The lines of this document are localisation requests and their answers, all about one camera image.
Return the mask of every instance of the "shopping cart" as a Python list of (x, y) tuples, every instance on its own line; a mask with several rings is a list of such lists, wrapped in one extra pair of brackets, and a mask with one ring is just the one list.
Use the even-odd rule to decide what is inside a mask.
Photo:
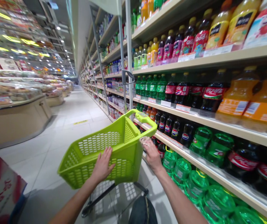
[[(138, 128), (129, 118), (135, 113), (135, 117), (142, 123), (148, 123), (151, 129), (140, 133)], [(102, 195), (95, 201), (89, 202), (84, 208), (82, 216), (85, 217), (92, 207), (108, 194), (119, 183), (134, 182), (134, 184), (147, 194), (147, 190), (136, 183), (139, 177), (143, 149), (139, 139), (143, 136), (153, 136), (157, 125), (150, 117), (136, 109), (132, 109), (122, 115), (108, 127), (87, 135), (73, 142), (65, 153), (58, 169), (58, 174), (73, 188), (80, 188), (91, 176), (99, 152), (111, 146), (113, 152), (110, 163), (116, 164), (106, 180), (114, 180)]]

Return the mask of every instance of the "orange juice bottle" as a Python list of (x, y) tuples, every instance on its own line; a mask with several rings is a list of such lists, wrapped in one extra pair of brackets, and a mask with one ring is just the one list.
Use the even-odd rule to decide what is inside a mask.
[(253, 97), (252, 89), (259, 82), (255, 74), (257, 66), (248, 66), (241, 75), (231, 82), (231, 87), (224, 93), (215, 118), (225, 123), (236, 124)]
[(243, 42), (259, 10), (261, 0), (243, 0), (232, 14), (224, 44)]
[(263, 81), (261, 90), (256, 93), (242, 116), (245, 128), (259, 132), (267, 132), (267, 79)]
[(232, 0), (225, 0), (221, 12), (213, 19), (206, 49), (216, 48), (223, 44), (232, 16), (231, 5)]

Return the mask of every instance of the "hand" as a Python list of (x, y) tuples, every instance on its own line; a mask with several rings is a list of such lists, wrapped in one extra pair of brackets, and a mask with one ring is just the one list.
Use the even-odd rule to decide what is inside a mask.
[(109, 167), (109, 161), (112, 154), (113, 148), (106, 147), (103, 154), (99, 153), (94, 170), (91, 175), (91, 179), (97, 184), (104, 181), (108, 175), (112, 172), (115, 167), (115, 164), (112, 164)]

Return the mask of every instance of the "beverage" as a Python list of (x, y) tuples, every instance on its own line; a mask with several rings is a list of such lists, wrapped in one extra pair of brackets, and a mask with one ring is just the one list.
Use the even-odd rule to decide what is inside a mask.
[(175, 91), (175, 102), (176, 104), (181, 104), (189, 106), (189, 92), (190, 92), (190, 83), (188, 81), (188, 72), (183, 73), (182, 81), (176, 86)]
[(212, 21), (206, 49), (217, 48), (223, 44), (232, 16), (231, 5), (232, 0), (225, 0), (221, 12)]
[(165, 42), (164, 46), (164, 60), (170, 59), (173, 53), (173, 44), (174, 44), (174, 32), (169, 30), (169, 36)]
[(157, 83), (156, 99), (165, 100), (166, 84), (167, 84), (167, 81), (165, 78), (165, 74), (162, 74), (161, 79)]
[(179, 27), (179, 33), (176, 35), (175, 42), (174, 42), (172, 58), (179, 57), (180, 55), (182, 40), (184, 39), (184, 29), (185, 29), (184, 25)]
[(203, 57), (204, 51), (206, 49), (206, 44), (208, 41), (209, 30), (210, 30), (210, 25), (211, 25), (211, 20), (210, 20), (211, 13), (212, 13), (212, 9), (207, 9), (204, 12), (203, 21), (200, 24), (199, 32), (195, 37), (192, 52), (196, 53), (195, 55), (196, 58)]
[(201, 202), (201, 199), (209, 186), (206, 177), (206, 174), (197, 168), (190, 172), (189, 178), (184, 185), (185, 195), (195, 205), (198, 205)]
[(217, 133), (211, 140), (209, 148), (205, 152), (205, 159), (218, 167), (222, 167), (229, 150), (232, 149), (234, 140), (228, 134)]
[(171, 74), (171, 80), (168, 82), (166, 86), (166, 96), (165, 96), (165, 101), (174, 103), (175, 102), (175, 91), (176, 91), (176, 86), (177, 83), (175, 82), (175, 73)]
[(237, 76), (231, 87), (224, 93), (215, 118), (225, 123), (236, 124), (249, 101), (253, 96), (253, 87), (259, 82), (259, 76), (255, 74), (257, 66), (248, 66), (244, 72)]
[(185, 38), (181, 45), (180, 55), (191, 53), (193, 50), (194, 40), (195, 40), (195, 32), (196, 32), (196, 17), (191, 17), (189, 21), (189, 27), (185, 31)]
[(217, 111), (228, 87), (228, 84), (225, 83), (225, 72), (226, 69), (219, 69), (213, 82), (205, 88), (203, 103), (199, 111), (201, 116), (213, 117), (214, 114), (211, 112)]

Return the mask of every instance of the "display counter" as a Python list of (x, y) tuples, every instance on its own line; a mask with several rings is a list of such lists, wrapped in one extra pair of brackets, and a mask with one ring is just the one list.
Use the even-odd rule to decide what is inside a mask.
[(0, 106), (0, 148), (27, 141), (39, 135), (52, 112), (44, 95)]

